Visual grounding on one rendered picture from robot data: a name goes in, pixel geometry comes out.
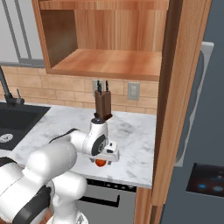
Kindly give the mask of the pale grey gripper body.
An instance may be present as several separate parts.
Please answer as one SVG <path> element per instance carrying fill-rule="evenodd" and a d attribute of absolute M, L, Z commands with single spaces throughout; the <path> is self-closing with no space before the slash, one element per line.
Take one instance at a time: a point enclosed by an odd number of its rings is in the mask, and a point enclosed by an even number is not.
<path fill-rule="evenodd" d="M 102 159 L 102 160 L 108 160 L 111 162 L 118 162 L 120 154 L 117 147 L 115 148 L 108 147 L 108 148 L 104 148 L 103 151 L 101 151 L 97 155 L 88 154 L 88 156 L 94 159 Z"/>

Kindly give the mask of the wooden base cabinet panel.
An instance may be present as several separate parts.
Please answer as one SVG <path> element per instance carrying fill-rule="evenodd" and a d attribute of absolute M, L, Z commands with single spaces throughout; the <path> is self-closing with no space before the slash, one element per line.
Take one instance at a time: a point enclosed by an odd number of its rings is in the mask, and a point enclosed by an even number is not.
<path fill-rule="evenodd" d="M 138 187 L 136 189 L 134 224 L 150 224 L 151 189 Z"/>

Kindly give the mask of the wooden cabinet door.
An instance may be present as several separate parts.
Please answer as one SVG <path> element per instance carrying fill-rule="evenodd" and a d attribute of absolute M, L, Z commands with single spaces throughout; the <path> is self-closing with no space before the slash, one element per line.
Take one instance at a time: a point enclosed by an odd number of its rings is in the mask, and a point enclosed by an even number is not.
<path fill-rule="evenodd" d="M 170 0 L 157 98 L 149 224 L 159 224 L 172 179 L 212 0 Z"/>

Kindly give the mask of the grey dishwasher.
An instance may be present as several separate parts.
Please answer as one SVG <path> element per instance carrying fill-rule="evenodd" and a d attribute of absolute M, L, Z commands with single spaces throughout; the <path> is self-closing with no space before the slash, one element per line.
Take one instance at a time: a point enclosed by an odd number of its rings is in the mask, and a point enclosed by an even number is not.
<path fill-rule="evenodd" d="M 89 224 L 133 224 L 137 188 L 132 185 L 110 183 L 87 179 L 86 197 L 116 201 L 120 195 L 119 207 L 103 206 L 77 201 L 78 208 L 86 216 Z"/>

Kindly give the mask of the brown knife block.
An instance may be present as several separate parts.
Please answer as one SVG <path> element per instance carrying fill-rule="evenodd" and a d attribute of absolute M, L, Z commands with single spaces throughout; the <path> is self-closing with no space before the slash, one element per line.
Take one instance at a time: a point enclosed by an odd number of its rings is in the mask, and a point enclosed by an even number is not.
<path fill-rule="evenodd" d="M 107 121 L 112 117 L 111 113 L 111 93 L 109 91 L 94 91 L 95 116 Z"/>

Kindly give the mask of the dark grey fridge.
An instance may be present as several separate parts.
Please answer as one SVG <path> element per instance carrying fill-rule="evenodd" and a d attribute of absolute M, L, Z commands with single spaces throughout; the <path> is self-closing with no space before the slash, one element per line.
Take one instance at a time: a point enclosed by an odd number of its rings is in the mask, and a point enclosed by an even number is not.
<path fill-rule="evenodd" d="M 212 0 L 203 40 L 214 48 L 159 224 L 224 224 L 224 0 Z"/>

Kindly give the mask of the black sink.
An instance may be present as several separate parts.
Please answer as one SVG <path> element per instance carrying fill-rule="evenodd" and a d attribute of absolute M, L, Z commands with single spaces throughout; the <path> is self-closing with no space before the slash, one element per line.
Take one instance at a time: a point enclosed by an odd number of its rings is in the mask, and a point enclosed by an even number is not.
<path fill-rule="evenodd" d="M 0 102 L 0 150 L 12 151 L 50 107 Z"/>

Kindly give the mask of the black tap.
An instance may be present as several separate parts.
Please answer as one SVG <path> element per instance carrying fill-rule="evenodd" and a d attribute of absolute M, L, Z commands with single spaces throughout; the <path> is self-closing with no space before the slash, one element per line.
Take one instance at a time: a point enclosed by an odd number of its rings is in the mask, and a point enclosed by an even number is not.
<path fill-rule="evenodd" d="M 25 104 L 25 99 L 21 97 L 19 90 L 17 90 L 17 98 L 15 98 L 12 93 L 9 90 L 7 81 L 4 77 L 4 71 L 0 67 L 0 82 L 3 87 L 3 92 L 4 92 L 4 98 L 6 100 L 6 103 L 8 106 L 16 106 L 17 104 L 24 105 Z"/>

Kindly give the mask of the grey wall outlet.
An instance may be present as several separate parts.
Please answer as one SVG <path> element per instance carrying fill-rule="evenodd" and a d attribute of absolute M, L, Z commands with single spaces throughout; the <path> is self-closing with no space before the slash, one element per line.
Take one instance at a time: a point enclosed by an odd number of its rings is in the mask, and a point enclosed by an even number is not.
<path fill-rule="evenodd" d="M 138 101 L 140 95 L 140 83 L 128 82 L 128 99 Z"/>
<path fill-rule="evenodd" d="M 95 95 L 95 90 L 97 90 L 97 83 L 101 84 L 101 91 L 104 90 L 104 85 L 103 85 L 103 80 L 92 80 L 92 85 L 93 85 L 93 95 Z"/>

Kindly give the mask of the open wooden wall cabinet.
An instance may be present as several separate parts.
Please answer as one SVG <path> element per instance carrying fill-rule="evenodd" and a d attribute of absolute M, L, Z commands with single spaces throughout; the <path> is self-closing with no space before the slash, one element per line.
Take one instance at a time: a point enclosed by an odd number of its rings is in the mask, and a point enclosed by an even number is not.
<path fill-rule="evenodd" d="M 171 0 L 31 0 L 49 74 L 156 81 Z"/>

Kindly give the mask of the window with grey frame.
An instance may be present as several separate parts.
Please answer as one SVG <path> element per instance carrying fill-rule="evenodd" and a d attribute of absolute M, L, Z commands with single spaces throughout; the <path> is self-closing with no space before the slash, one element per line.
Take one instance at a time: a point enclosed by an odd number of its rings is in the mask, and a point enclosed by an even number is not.
<path fill-rule="evenodd" d="M 0 0 L 0 65 L 44 67 L 32 0 Z"/>

